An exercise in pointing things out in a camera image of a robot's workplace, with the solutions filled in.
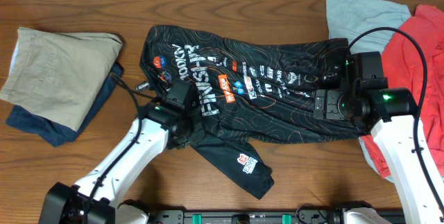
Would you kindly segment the black printed cycling jersey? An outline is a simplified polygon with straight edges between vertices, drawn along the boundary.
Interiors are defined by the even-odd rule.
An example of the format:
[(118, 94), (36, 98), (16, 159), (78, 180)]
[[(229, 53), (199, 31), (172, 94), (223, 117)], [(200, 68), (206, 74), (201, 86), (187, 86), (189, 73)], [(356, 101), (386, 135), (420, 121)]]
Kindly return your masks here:
[(168, 148), (192, 147), (256, 198), (273, 186), (272, 170), (250, 139), (309, 144), (354, 139), (360, 124), (316, 119), (319, 89), (337, 89), (347, 39), (258, 45), (205, 31), (158, 25), (148, 32), (140, 67), (158, 96), (183, 80), (196, 86), (200, 112)]

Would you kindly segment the light blue grey shirt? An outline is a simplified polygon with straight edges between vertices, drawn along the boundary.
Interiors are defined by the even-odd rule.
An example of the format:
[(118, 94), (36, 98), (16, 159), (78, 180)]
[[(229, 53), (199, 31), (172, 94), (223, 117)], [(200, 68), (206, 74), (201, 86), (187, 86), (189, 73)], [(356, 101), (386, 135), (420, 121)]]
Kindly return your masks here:
[[(329, 38), (346, 38), (351, 43), (362, 33), (379, 27), (399, 28), (410, 17), (408, 6), (385, 0), (326, 0), (327, 26)], [(378, 51), (384, 52), (394, 36), (392, 31), (378, 31), (361, 38), (350, 50), (352, 54)], [(371, 136), (359, 138), (364, 158), (378, 175), (378, 166), (385, 162), (382, 155), (377, 155), (377, 148)], [(393, 177), (382, 175), (393, 183)]]

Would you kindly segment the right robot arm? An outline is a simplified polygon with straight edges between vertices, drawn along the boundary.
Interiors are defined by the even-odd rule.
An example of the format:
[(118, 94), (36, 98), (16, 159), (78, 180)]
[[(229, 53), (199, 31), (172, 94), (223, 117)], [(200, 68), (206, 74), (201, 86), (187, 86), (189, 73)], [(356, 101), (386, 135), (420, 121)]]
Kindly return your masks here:
[(339, 89), (316, 91), (314, 118), (349, 121), (382, 152), (406, 223), (443, 222), (443, 180), (422, 130), (420, 111), (404, 87), (390, 89), (379, 52), (350, 54)]

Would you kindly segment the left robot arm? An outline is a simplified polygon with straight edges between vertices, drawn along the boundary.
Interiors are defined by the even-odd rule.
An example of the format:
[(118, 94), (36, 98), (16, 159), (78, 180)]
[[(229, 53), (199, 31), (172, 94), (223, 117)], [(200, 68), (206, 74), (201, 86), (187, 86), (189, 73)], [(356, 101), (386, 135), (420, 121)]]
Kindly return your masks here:
[(137, 106), (130, 130), (107, 157), (74, 185), (55, 183), (45, 196), (40, 223), (147, 223), (149, 213), (122, 199), (154, 157), (202, 139), (194, 82), (177, 79), (164, 96)]

